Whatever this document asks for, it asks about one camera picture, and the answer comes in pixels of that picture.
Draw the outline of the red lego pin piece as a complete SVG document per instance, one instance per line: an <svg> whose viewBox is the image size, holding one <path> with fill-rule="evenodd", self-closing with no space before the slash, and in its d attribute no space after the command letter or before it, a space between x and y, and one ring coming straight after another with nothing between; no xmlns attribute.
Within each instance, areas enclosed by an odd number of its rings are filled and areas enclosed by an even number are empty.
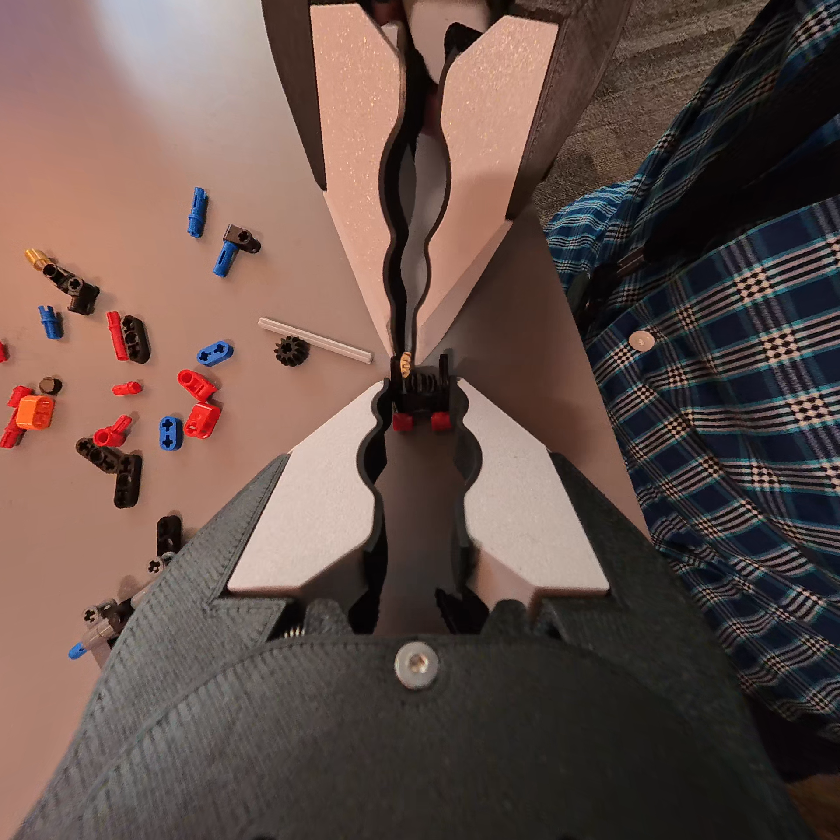
<svg viewBox="0 0 840 840"><path fill-rule="evenodd" d="M18 385L9 396L7 405L12 409L12 414L1 436L1 448L13 448L22 437L25 430L17 423L18 408L25 397L33 394L32 389L24 385Z"/></svg>

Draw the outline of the black lego frame red pins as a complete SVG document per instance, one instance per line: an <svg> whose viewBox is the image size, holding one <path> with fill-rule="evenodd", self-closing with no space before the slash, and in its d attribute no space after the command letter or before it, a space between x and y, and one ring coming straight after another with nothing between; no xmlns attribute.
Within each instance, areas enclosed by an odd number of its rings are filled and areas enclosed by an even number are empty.
<svg viewBox="0 0 840 840"><path fill-rule="evenodd" d="M436 433L452 430L448 353L438 356L436 369L413 365L407 380L402 379L398 370L399 359L400 356L391 359L392 429L411 432L416 419L427 417Z"/></svg>

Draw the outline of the grey lego axle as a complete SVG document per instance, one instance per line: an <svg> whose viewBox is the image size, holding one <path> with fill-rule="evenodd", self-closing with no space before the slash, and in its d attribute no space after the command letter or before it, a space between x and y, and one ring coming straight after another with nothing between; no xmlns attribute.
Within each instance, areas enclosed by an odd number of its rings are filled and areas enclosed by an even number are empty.
<svg viewBox="0 0 840 840"><path fill-rule="evenodd" d="M347 343L342 343L335 339L327 338L314 332L296 328L289 324L271 320L269 318L259 318L257 325L265 331L281 336L284 340L298 339L307 343L311 347L325 350L353 361L358 361L363 364L373 363L374 355L372 352L354 347L353 345Z"/></svg>

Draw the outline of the long black lego beam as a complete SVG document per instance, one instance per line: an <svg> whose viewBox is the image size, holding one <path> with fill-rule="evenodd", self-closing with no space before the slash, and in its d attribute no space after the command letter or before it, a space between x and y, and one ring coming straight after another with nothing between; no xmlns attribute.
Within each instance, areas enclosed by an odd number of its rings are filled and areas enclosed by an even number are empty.
<svg viewBox="0 0 840 840"><path fill-rule="evenodd" d="M76 442L76 452L88 463L108 475L119 473L123 453L116 448L98 446L92 437L81 437Z"/></svg>

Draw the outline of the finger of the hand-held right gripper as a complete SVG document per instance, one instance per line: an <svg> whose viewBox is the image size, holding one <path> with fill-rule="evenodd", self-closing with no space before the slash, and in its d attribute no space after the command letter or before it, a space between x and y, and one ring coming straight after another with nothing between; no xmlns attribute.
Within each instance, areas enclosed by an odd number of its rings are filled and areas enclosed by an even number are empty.
<svg viewBox="0 0 840 840"><path fill-rule="evenodd" d="M382 172L404 116L404 58L357 3L310 6L324 199L385 350L394 354Z"/></svg>
<svg viewBox="0 0 840 840"><path fill-rule="evenodd" d="M512 225L508 206L558 33L556 23L505 16L445 69L447 190L425 246L416 358L445 337Z"/></svg>

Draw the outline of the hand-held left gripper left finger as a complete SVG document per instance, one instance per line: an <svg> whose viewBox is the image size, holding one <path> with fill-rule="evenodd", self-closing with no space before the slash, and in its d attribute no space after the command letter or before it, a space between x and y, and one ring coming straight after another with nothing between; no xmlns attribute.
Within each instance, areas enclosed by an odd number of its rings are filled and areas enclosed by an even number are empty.
<svg viewBox="0 0 840 840"><path fill-rule="evenodd" d="M326 599L371 634L387 568L384 503L391 383L357 396L295 446L227 582L232 595Z"/></svg>

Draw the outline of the black connector with blue pin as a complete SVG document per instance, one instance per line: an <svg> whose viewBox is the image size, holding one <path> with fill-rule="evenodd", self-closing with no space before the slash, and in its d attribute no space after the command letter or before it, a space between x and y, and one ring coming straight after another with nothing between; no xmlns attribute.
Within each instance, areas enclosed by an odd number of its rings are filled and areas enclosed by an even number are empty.
<svg viewBox="0 0 840 840"><path fill-rule="evenodd" d="M216 277L226 278L239 253L255 255L261 250L261 243L250 230L233 224L227 226L223 245L213 267Z"/></svg>

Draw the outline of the blue plaid shirt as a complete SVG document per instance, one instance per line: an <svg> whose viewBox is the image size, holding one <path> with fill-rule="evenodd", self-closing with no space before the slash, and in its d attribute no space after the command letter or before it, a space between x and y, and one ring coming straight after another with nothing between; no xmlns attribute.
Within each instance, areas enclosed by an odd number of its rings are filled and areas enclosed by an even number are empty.
<svg viewBox="0 0 840 840"><path fill-rule="evenodd" d="M828 50L838 2L768 2L635 176L546 224L563 289L633 259ZM838 194L646 258L583 342L654 546L744 693L838 742Z"/></svg>

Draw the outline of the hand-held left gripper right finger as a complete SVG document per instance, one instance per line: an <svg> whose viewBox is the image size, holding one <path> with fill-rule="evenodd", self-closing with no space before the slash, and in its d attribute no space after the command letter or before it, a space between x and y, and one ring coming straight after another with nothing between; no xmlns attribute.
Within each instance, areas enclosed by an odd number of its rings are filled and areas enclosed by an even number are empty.
<svg viewBox="0 0 840 840"><path fill-rule="evenodd" d="M549 450L466 380L461 426L477 442L465 535L474 549L465 583L485 604L604 596L610 585Z"/></svg>

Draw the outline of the lego chassis assembly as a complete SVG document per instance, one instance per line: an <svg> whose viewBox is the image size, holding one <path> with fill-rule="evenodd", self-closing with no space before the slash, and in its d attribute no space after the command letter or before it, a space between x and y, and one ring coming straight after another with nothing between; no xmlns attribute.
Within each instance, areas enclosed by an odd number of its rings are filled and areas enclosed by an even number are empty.
<svg viewBox="0 0 840 840"><path fill-rule="evenodd" d="M88 607L83 614L85 632L80 641L68 651L68 659L78 661L90 654L99 667L103 668L131 616L175 556L175 551L168 551L149 562L145 581L137 581L131 576L124 579L119 589L121 600L109 598Z"/></svg>

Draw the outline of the orange lego piece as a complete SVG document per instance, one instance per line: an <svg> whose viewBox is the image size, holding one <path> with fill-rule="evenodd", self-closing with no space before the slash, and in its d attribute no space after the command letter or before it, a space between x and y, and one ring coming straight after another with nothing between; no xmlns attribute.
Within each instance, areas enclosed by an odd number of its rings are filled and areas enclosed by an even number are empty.
<svg viewBox="0 0 840 840"><path fill-rule="evenodd" d="M15 416L16 426L25 431L43 431L50 427L56 401L50 395L29 394L23 396Z"/></svg>

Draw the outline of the black lego connector assembly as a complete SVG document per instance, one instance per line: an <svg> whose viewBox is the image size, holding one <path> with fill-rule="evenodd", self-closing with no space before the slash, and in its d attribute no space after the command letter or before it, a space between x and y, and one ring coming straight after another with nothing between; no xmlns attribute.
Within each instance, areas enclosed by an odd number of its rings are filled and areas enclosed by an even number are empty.
<svg viewBox="0 0 840 840"><path fill-rule="evenodd" d="M54 263L47 263L41 270L60 291L68 295L68 311L88 317L95 312L100 293L99 287L81 279L77 275Z"/></svg>

